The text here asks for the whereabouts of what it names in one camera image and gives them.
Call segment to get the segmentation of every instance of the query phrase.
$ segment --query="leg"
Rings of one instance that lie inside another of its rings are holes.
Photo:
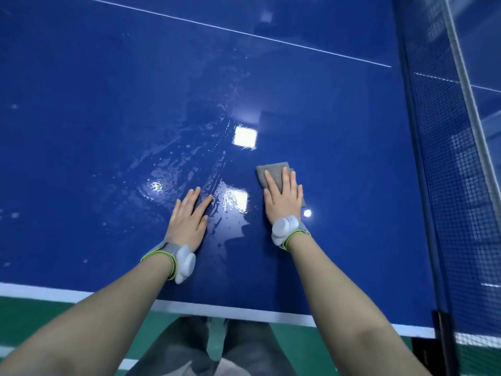
[[[176,319],[160,334],[127,376],[161,376],[183,367],[189,361],[195,374],[212,375],[216,363],[206,351],[209,340],[206,321],[206,317],[197,316]]]
[[[229,320],[222,357],[252,376],[296,375],[268,323]]]

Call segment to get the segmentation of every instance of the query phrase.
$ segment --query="green floor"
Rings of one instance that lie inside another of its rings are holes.
[[[0,357],[71,306],[72,304],[68,303],[0,297]],[[160,332],[176,317],[173,314],[150,312],[126,358],[139,359]],[[285,324],[272,324],[272,328],[298,376],[338,374],[316,328]],[[409,338],[402,339],[410,346]],[[223,320],[214,319],[207,347],[212,359],[221,357],[223,340]],[[500,349],[461,346],[460,357],[463,374],[501,375]],[[126,372],[123,369],[118,371],[117,375],[124,375]]]

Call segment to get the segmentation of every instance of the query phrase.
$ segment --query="wearable device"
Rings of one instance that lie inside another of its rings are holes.
[[[163,253],[169,256],[172,261],[172,273],[167,278],[167,281],[174,280],[176,284],[180,284],[193,273],[196,256],[195,253],[190,252],[187,245],[179,246],[178,244],[169,243],[167,240],[164,240],[144,255],[141,261],[154,253]]]
[[[287,216],[286,218],[280,218],[273,223],[273,243],[276,246],[290,252],[289,247],[287,246],[288,241],[297,232],[307,233],[311,236],[310,231],[307,230],[304,223],[294,215]]]

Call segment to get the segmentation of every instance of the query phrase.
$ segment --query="person's left arm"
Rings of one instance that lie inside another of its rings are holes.
[[[208,196],[200,188],[176,201],[166,238],[194,252],[207,228]],[[155,253],[104,289],[38,330],[0,363],[0,374],[113,375],[172,273],[170,257]]]

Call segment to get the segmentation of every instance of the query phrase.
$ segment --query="table tennis table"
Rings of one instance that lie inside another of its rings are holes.
[[[398,334],[435,338],[391,0],[1,0],[0,14],[0,295],[82,300],[201,186],[214,201],[195,271],[153,309],[314,326],[254,172],[288,161],[329,258]]]

